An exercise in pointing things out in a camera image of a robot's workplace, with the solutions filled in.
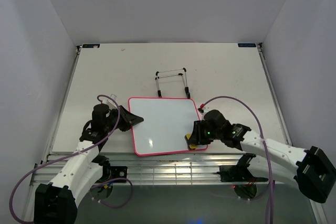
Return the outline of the yellow bone shaped eraser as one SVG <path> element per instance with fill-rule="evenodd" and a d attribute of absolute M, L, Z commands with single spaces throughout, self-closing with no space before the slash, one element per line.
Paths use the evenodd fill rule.
<path fill-rule="evenodd" d="M 184 139 L 186 140 L 187 143 L 187 148 L 189 150 L 195 150 L 197 149 L 197 144 L 195 143 L 194 139 L 192 138 L 192 134 L 188 133 L 184 136 Z"/>

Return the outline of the pink framed whiteboard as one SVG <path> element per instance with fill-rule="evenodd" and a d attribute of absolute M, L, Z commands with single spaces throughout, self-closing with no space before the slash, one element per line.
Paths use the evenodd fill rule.
<path fill-rule="evenodd" d="M 185 135 L 200 119 L 194 100 L 187 98 L 131 97 L 129 111 L 143 122 L 132 127 L 134 152 L 138 156 L 192 152 Z"/>

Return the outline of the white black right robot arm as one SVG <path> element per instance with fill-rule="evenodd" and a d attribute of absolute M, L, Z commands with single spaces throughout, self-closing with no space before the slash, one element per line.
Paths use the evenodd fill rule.
<path fill-rule="evenodd" d="M 243 152 L 236 165 L 219 169 L 223 182 L 265 182 L 274 180 L 296 187 L 307 198 L 325 203 L 335 185 L 335 167 L 324 151 L 293 147 L 271 139 L 263 140 L 251 128 L 231 124 L 218 110 L 210 110 L 194 121 L 185 135 L 189 150 L 219 140 Z"/>

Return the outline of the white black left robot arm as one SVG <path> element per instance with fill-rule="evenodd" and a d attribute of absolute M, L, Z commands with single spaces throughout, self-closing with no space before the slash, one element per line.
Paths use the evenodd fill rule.
<path fill-rule="evenodd" d="M 94 188 L 110 191 L 114 182 L 130 183 L 125 176 L 116 176 L 109 159 L 100 152 L 114 130 L 126 132 L 143 121 L 123 106 L 95 105 L 74 153 L 49 183 L 37 187 L 34 223 L 74 223 L 87 192 Z"/>

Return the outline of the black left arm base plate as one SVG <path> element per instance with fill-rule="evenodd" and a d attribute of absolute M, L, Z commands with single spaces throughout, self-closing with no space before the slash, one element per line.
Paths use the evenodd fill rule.
<path fill-rule="evenodd" d="M 115 183 L 125 183 L 127 178 L 128 167 L 127 166 L 110 166 L 108 168 L 108 180 L 116 179 Z"/>

